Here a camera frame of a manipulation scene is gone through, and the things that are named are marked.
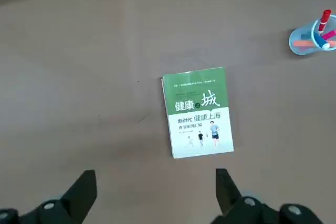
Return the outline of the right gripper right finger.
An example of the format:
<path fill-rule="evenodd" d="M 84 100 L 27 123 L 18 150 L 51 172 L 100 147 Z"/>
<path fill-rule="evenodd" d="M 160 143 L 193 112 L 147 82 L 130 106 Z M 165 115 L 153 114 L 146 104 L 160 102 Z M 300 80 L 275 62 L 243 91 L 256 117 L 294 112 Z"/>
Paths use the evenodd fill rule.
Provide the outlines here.
<path fill-rule="evenodd" d="M 222 214 L 212 223 L 232 224 L 322 224 L 308 207 L 284 204 L 275 210 L 252 196 L 243 196 L 226 169 L 217 168 L 216 198 Z"/>

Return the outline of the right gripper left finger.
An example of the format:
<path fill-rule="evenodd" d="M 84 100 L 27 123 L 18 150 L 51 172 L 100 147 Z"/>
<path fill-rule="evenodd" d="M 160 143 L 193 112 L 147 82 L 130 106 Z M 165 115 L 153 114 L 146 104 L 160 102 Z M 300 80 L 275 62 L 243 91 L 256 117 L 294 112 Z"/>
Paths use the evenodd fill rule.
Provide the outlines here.
<path fill-rule="evenodd" d="M 86 170 L 59 199 L 43 202 L 21 216 L 14 208 L 1 209 L 1 223 L 83 223 L 96 198 L 96 172 Z"/>

